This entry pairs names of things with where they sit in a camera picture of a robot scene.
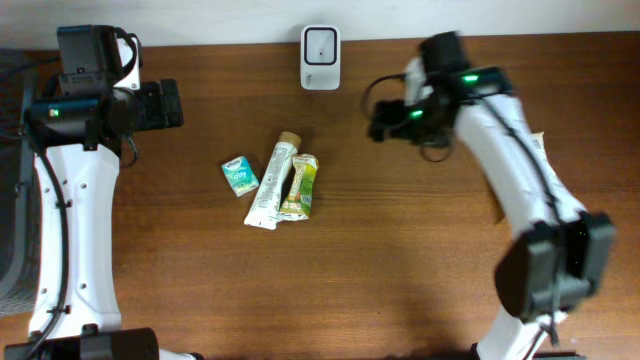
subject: green led light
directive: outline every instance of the green led light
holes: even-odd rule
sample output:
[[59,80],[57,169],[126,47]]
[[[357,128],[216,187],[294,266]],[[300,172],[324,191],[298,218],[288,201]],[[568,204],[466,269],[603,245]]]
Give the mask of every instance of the green led light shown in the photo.
[[462,80],[464,80],[464,82],[468,82],[468,83],[476,82],[476,81],[478,81],[478,79],[480,79],[480,76],[478,76],[478,75],[466,75],[466,76],[462,77]]
[[409,114],[409,116],[412,119],[416,120],[422,117],[422,113],[423,113],[422,110],[416,110],[416,111],[412,111],[411,114]]

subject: white plastic casing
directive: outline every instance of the white plastic casing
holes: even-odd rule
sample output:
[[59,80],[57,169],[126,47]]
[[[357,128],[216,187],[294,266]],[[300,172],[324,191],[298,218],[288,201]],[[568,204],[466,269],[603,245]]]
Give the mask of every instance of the white plastic casing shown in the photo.
[[[84,151],[82,144],[50,147],[47,158],[58,177],[69,222],[69,282],[63,314],[49,338],[77,336],[82,326],[96,324],[100,331],[120,329],[111,271],[111,205],[119,159],[106,147]],[[62,269],[60,213],[55,191],[42,161],[35,167],[42,198],[42,259],[38,298],[29,332],[42,331],[56,307]]]
[[300,84],[307,90],[340,86],[340,31],[331,25],[309,25],[300,34]]

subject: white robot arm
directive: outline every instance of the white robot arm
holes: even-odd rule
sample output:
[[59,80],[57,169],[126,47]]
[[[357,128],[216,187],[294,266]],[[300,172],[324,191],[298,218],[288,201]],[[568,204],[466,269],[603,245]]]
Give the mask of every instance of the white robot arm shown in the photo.
[[[515,243],[496,270],[503,306],[470,356],[531,359],[548,333],[557,342],[555,325],[567,312],[595,294],[615,230],[606,215],[587,214],[540,158],[522,105],[500,69],[470,70],[455,33],[434,36],[420,52],[404,74],[381,78],[401,78],[405,97],[376,105],[369,135],[446,147],[453,134],[474,154]],[[363,96],[365,110],[370,90]],[[578,225],[586,228],[576,232]]]

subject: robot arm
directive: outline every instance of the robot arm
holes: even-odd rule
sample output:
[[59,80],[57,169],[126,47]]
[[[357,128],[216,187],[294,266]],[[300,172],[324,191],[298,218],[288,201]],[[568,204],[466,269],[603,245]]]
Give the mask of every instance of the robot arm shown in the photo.
[[128,140],[135,162],[134,132],[182,125],[176,82],[141,83],[142,47],[120,28],[63,27],[58,42],[62,96],[36,99],[23,114],[42,199],[34,342],[7,346],[5,358],[69,358],[69,349],[78,358],[198,358],[159,350],[151,329],[120,330],[111,268],[121,144]]
[[537,155],[500,69],[471,69],[455,33],[428,39],[420,52],[405,70],[405,98],[376,104],[369,136],[446,147],[453,133],[469,147],[515,240],[495,272],[502,307],[473,356],[530,359],[547,333],[555,344],[555,324],[596,293],[615,230],[606,215],[588,214]]

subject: snack wrapper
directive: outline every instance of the snack wrapper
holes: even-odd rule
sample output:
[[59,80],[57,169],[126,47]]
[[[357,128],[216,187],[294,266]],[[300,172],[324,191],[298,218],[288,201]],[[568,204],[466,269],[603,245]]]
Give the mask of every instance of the snack wrapper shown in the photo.
[[307,220],[311,216],[311,190],[318,171],[318,159],[313,155],[296,155],[292,158],[296,174],[291,191],[280,208],[280,220]]

